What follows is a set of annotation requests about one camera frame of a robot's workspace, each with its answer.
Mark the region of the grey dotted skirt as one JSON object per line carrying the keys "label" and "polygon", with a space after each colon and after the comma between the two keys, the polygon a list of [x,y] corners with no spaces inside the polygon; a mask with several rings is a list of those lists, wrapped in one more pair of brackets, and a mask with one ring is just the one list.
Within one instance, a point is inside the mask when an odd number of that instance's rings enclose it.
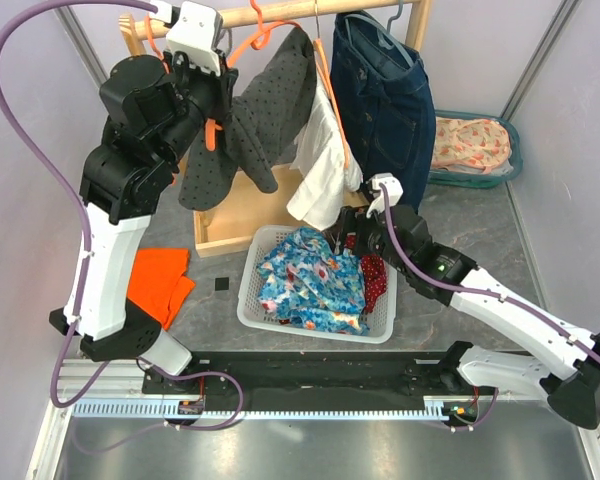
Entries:
{"label": "grey dotted skirt", "polygon": [[179,193],[182,207],[207,211],[229,194],[241,170],[259,191],[278,189],[272,167],[306,125],[317,86],[314,49],[309,36],[293,28],[267,63],[233,98],[229,123],[207,149],[200,132],[189,148]]}

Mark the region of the grey hanger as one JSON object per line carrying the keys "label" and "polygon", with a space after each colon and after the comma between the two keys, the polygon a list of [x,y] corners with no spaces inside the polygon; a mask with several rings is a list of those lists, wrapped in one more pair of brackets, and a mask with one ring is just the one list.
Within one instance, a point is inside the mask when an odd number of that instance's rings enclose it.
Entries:
{"label": "grey hanger", "polygon": [[220,40],[226,41],[225,54],[229,55],[233,50],[233,31],[231,29],[223,29],[220,33]]}

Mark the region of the white pleated skirt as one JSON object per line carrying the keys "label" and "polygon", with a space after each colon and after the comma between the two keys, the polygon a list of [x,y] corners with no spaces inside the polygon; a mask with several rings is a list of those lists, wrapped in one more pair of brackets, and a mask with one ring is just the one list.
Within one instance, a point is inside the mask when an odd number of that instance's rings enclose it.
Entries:
{"label": "white pleated skirt", "polygon": [[362,172],[351,149],[342,143],[321,80],[317,81],[309,119],[294,143],[296,154],[290,168],[302,175],[302,181],[287,203],[287,211],[295,219],[325,230],[336,222],[345,194],[359,189]]}

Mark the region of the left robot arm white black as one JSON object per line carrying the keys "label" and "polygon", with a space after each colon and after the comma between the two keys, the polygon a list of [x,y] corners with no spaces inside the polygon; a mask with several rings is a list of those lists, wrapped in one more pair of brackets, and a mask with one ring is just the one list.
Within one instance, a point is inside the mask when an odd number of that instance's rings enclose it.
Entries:
{"label": "left robot arm white black", "polygon": [[91,360],[142,359],[165,372],[178,393],[199,382],[190,350],[127,292],[140,241],[181,158],[208,119],[229,111],[237,72],[223,53],[216,59],[211,67],[182,51],[131,56],[101,85],[107,118],[79,188],[90,225],[81,244],[89,268],[76,275],[66,306],[49,315],[61,334],[81,336]]}

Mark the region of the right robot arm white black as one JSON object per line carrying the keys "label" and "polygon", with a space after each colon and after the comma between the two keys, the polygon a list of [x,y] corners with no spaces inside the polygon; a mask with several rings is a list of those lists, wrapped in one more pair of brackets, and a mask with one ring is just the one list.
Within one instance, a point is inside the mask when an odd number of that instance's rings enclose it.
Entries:
{"label": "right robot arm white black", "polygon": [[426,221],[406,205],[383,213],[345,207],[326,237],[337,250],[376,255],[421,296],[480,320],[524,355],[455,342],[438,368],[447,392],[489,387],[545,401],[583,429],[600,424],[600,332],[560,319],[508,289],[460,251],[432,239]]}

